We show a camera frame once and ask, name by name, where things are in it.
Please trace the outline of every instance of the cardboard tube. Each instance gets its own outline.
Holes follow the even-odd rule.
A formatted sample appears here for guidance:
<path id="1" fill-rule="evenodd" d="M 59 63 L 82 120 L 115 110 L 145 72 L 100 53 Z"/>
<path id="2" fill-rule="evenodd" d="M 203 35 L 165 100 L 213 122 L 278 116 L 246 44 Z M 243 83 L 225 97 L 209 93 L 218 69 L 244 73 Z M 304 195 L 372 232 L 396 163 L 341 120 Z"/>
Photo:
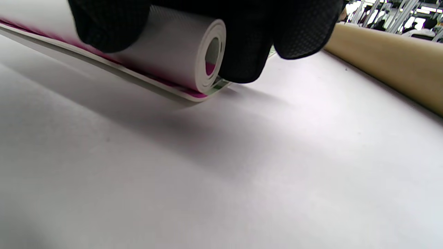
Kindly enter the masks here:
<path id="1" fill-rule="evenodd" d="M 443 44 L 338 24 L 325 50 L 443 116 Z"/>

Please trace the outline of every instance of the gloved hand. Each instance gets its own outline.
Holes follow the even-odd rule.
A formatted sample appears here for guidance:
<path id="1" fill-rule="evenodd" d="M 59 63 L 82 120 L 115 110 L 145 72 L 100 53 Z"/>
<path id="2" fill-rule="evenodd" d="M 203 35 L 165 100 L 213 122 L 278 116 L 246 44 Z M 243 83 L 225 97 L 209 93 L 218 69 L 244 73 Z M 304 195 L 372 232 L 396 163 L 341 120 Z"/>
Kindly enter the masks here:
<path id="1" fill-rule="evenodd" d="M 328 41 L 343 0 L 68 0 L 80 39 L 113 53 L 133 44 L 152 5 L 220 18 L 226 24 L 219 75 L 247 83 L 261 74 L 271 45 L 280 57 L 297 59 Z"/>

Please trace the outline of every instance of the white paper roll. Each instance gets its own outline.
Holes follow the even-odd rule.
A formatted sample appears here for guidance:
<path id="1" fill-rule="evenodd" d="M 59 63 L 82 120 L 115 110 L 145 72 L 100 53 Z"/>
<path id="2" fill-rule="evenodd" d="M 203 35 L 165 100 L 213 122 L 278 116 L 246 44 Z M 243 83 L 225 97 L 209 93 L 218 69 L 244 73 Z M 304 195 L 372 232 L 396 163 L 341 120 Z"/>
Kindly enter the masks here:
<path id="1" fill-rule="evenodd" d="M 137 42 L 114 54 L 79 39 L 65 0 L 0 0 L 0 20 L 200 93 L 211 90 L 225 51 L 223 21 L 157 6 Z"/>

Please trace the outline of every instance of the paper roll core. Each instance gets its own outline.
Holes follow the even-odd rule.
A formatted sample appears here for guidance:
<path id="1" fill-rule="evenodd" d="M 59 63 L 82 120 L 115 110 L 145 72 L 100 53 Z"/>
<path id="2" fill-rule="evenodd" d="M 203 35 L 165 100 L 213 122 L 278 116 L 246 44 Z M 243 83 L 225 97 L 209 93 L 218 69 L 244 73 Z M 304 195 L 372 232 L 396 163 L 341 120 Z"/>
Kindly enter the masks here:
<path id="1" fill-rule="evenodd" d="M 215 65 L 217 64 L 218 54 L 220 53 L 220 41 L 217 37 L 212 39 L 209 43 L 208 50 L 206 51 L 205 62 L 206 62 L 206 75 L 212 76 L 215 70 Z"/>

